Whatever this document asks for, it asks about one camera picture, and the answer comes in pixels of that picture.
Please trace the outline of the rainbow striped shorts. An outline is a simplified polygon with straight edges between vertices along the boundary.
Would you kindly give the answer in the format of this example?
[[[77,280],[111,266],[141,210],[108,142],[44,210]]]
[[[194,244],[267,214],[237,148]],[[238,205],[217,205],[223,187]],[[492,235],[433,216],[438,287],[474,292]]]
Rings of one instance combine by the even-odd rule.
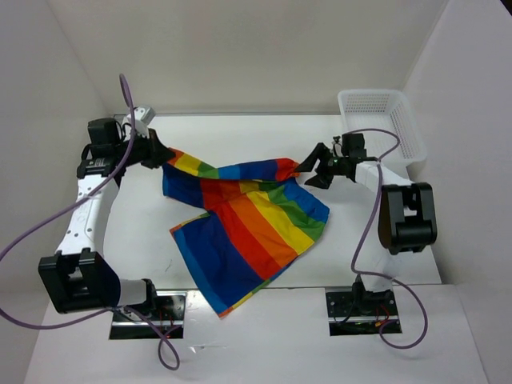
[[[216,168],[185,152],[162,167],[162,193],[203,209],[170,229],[195,285],[223,318],[322,236],[330,209],[296,181],[289,158]]]

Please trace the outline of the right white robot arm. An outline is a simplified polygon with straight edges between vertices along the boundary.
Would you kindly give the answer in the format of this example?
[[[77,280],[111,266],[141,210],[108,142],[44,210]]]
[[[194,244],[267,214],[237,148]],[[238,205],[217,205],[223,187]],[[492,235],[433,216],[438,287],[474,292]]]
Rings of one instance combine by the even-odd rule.
[[[369,156],[364,137],[369,132],[387,134],[396,143],[376,157]],[[334,137],[331,148],[318,143],[296,168],[299,173],[315,172],[315,176],[306,180],[308,186],[327,190],[334,177],[343,176],[364,186],[375,196],[350,264],[356,274],[350,302],[359,314],[369,314],[387,303],[391,287],[397,281],[400,254],[420,253],[438,236],[432,186],[403,178],[382,163],[399,144],[399,137],[389,131],[359,129]],[[387,256],[381,266],[361,270],[356,263],[372,225],[377,226],[378,240]]]

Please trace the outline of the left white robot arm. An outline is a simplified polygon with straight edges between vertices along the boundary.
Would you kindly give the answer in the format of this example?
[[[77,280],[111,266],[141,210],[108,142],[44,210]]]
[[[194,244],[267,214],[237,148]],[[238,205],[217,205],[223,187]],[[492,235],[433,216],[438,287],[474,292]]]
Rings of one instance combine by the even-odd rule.
[[[38,272],[60,314],[130,306],[141,319],[157,315],[160,301],[151,280],[121,279],[103,255],[106,227],[126,168],[157,169],[174,158],[149,127],[149,117],[100,118],[88,123],[90,143],[77,168],[79,206],[54,255]]]

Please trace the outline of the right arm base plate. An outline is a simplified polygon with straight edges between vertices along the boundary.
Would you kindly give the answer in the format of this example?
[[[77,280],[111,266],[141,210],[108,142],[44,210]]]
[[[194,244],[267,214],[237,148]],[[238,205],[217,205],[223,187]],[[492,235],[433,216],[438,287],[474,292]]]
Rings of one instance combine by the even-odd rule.
[[[358,303],[348,289],[326,290],[325,297],[330,336],[378,334],[382,325],[384,334],[402,332],[391,290],[367,295]]]

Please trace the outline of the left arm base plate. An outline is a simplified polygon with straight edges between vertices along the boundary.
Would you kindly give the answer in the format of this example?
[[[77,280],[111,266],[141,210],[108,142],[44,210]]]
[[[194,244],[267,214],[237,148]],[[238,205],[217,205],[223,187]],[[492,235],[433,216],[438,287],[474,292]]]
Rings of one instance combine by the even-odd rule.
[[[185,309],[185,291],[158,290],[155,308],[142,314],[167,338],[182,339]],[[113,314],[109,340],[146,339],[158,339],[158,335],[146,321],[125,309]]]

